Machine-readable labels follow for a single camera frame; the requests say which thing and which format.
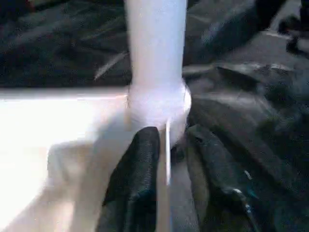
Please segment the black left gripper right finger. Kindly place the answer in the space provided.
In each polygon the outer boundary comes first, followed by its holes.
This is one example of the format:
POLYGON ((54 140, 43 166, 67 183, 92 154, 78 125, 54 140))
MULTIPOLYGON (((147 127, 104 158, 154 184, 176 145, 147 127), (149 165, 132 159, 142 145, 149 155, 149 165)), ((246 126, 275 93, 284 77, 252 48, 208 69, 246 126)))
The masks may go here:
POLYGON ((245 165, 201 125, 188 128, 186 152, 201 231, 265 231, 260 179, 248 177, 245 165))

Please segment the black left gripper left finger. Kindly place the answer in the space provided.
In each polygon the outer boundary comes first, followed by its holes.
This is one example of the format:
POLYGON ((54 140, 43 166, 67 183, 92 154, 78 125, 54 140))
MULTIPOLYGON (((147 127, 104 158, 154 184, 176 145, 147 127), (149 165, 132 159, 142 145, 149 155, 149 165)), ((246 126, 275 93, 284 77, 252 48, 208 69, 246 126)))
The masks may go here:
POLYGON ((156 127, 134 135, 110 177, 96 231, 155 231, 159 153, 156 127))

